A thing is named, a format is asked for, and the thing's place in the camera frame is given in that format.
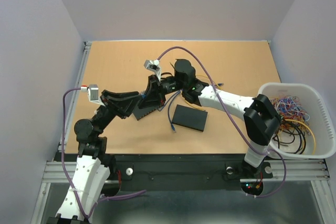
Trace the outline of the black switch with ports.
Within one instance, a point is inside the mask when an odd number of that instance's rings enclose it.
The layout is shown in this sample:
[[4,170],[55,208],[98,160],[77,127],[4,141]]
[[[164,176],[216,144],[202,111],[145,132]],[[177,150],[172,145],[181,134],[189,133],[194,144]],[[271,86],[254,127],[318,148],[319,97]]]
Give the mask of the black switch with ports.
[[148,116],[149,114],[153,113],[154,111],[160,111],[164,106],[151,106],[147,108],[139,109],[136,107],[133,111],[133,115],[137,121],[141,120],[142,118]]

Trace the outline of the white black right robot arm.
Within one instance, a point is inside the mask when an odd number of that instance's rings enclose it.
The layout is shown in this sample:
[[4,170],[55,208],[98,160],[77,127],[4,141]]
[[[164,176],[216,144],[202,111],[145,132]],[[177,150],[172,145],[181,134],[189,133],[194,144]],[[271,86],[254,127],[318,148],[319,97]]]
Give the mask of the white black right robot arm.
[[235,116],[243,120],[249,139],[241,170],[248,177],[260,172],[271,138],[281,123],[281,116],[267,96],[244,97],[219,90],[199,80],[195,68],[186,59],[178,59],[173,66],[174,74],[166,78],[162,77],[159,60],[146,60],[144,67],[153,74],[148,77],[140,108],[162,106],[167,94],[180,90],[190,104],[224,111],[230,118]]

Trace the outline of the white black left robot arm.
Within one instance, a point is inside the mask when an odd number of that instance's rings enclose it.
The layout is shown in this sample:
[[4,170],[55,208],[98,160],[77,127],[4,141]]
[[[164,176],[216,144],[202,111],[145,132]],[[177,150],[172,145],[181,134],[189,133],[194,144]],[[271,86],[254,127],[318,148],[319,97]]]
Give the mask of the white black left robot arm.
[[80,119],[74,125],[78,154],[73,176],[69,175],[64,164],[65,145],[61,144],[61,165],[69,189],[55,217],[49,217],[47,223],[91,223],[105,181],[117,172],[115,157],[106,154],[107,138],[102,133],[115,117],[129,117],[141,100],[137,91],[113,93],[104,90],[99,94],[96,85],[75,90],[87,93],[89,101],[99,107],[92,118]]

